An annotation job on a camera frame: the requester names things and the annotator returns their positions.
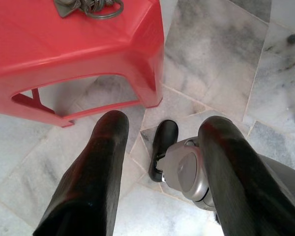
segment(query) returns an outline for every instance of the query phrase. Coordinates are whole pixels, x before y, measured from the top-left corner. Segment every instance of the marble floor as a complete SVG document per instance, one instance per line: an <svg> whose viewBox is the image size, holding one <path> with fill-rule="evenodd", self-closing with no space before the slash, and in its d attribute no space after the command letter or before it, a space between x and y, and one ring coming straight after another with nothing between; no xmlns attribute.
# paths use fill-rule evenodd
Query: marble floor
<svg viewBox="0 0 295 236"><path fill-rule="evenodd" d="M295 169L295 45L285 42L295 21L285 19L284 1L179 0L174 13L169 6L163 100L121 109L130 130L115 236L223 235L212 212L149 179L151 143L164 119L177 122L182 140L196 136L207 117L227 117L258 153ZM100 76L61 112L135 97L124 78ZM32 234L101 116L60 128L0 115L0 236Z"/></svg>

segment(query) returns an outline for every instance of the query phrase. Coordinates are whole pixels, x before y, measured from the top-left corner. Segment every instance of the red plastic stool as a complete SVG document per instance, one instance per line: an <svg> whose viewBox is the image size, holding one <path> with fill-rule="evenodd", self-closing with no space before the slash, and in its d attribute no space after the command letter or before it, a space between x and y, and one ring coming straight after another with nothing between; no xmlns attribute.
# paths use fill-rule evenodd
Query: red plastic stool
<svg viewBox="0 0 295 236"><path fill-rule="evenodd" d="M71 120L162 98L164 34L158 0L123 0L121 15L94 20L76 11L61 18L52 0L0 1L0 113L69 126ZM93 75L124 76L138 101L58 116L38 89ZM32 90L33 99L20 94Z"/></svg>

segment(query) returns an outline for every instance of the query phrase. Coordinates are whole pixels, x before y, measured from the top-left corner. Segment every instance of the metal key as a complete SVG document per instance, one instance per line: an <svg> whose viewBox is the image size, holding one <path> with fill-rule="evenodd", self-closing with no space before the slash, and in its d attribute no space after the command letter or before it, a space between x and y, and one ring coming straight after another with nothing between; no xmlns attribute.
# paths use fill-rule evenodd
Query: metal key
<svg viewBox="0 0 295 236"><path fill-rule="evenodd" d="M66 17L81 7L80 0L54 0L54 3L61 17Z"/></svg>

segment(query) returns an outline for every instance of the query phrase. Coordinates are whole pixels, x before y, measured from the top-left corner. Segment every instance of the floor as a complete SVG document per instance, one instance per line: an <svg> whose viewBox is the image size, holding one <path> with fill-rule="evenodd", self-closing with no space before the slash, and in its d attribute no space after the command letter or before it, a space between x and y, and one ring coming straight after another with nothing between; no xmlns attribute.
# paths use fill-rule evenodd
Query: floor
<svg viewBox="0 0 295 236"><path fill-rule="evenodd" d="M121 110L130 132L115 236L223 235L212 212L147 175L153 136L166 118L178 123L182 140L196 136L207 117L228 117L258 153L295 169L295 45L285 42L295 33L295 17L285 17L295 4L257 2L179 0L174 14L169 13L163 100L152 109ZM94 80L61 112L136 97L124 78ZM32 234L101 116L59 128L0 115L0 236Z"/></svg>

